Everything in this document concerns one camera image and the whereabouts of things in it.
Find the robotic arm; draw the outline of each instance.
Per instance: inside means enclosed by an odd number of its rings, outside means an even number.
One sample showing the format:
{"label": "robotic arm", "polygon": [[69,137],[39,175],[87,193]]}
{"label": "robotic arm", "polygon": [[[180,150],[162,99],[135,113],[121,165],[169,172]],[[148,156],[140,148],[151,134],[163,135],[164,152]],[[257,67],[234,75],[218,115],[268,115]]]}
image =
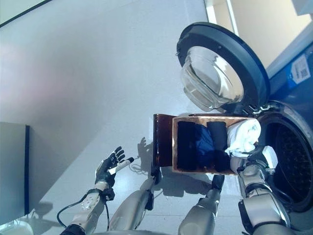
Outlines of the robotic arm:
{"label": "robotic arm", "polygon": [[244,228],[253,235],[293,235],[285,207],[267,183],[275,172],[277,156],[270,146],[258,146],[238,165],[243,200],[238,203]]}
{"label": "robotic arm", "polygon": [[97,226],[99,216],[104,210],[107,209],[107,201],[114,199],[114,192],[112,186],[115,183],[115,174],[125,166],[134,161],[133,158],[123,160],[125,155],[122,147],[116,148],[107,159],[103,160],[95,172],[95,185],[93,189],[88,190],[84,197],[77,203],[81,203],[80,211],[75,214],[73,221],[69,226],[65,226],[59,219],[59,214],[66,210],[68,207],[63,208],[58,213],[58,221],[66,227],[61,235],[90,235]]}

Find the washing machine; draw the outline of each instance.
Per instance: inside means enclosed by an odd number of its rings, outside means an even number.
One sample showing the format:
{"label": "washing machine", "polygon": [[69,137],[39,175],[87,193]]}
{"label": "washing machine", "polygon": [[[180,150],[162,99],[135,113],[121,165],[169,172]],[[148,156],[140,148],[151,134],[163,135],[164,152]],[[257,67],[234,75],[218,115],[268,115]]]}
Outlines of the washing machine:
{"label": "washing machine", "polygon": [[225,115],[259,120],[259,144],[272,146],[278,157],[274,182],[294,201],[291,223],[310,234],[313,44],[269,79],[257,55],[242,39],[221,26],[194,23],[181,33],[177,56],[184,92],[195,105],[205,112],[216,109]]}

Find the gray floor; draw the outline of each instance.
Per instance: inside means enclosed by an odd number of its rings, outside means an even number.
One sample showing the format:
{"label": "gray floor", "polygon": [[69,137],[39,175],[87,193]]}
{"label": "gray floor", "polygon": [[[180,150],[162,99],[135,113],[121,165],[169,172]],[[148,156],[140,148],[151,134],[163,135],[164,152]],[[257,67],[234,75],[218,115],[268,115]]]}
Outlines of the gray floor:
{"label": "gray floor", "polygon": [[[36,235],[62,231],[57,211],[93,187],[99,162],[121,145],[136,160],[115,179],[112,216],[147,178],[153,114],[202,112],[182,91],[175,56],[181,31],[197,21],[206,21],[202,0],[53,0],[0,29],[0,120],[31,126],[35,212],[26,220]],[[139,229],[176,234],[207,184],[162,171]],[[227,177],[215,234],[241,234],[239,199]],[[75,211],[62,214],[65,223]],[[102,215],[96,232],[106,226]]]}

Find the label sticker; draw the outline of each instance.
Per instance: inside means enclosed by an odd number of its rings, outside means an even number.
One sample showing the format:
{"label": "label sticker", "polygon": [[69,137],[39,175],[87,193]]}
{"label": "label sticker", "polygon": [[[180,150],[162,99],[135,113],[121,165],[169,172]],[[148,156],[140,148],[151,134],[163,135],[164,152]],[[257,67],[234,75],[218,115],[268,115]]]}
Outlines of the label sticker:
{"label": "label sticker", "polygon": [[291,65],[292,80],[299,84],[304,80],[308,79],[310,75],[309,65],[305,55],[301,55]]}

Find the white cloth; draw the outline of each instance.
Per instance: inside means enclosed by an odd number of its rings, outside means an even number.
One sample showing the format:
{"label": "white cloth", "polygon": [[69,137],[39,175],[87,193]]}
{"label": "white cloth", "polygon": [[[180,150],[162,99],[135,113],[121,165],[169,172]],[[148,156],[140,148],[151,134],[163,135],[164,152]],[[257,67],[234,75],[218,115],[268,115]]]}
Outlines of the white cloth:
{"label": "white cloth", "polygon": [[233,124],[227,129],[227,146],[225,152],[250,152],[261,134],[261,125],[257,119],[248,119]]}

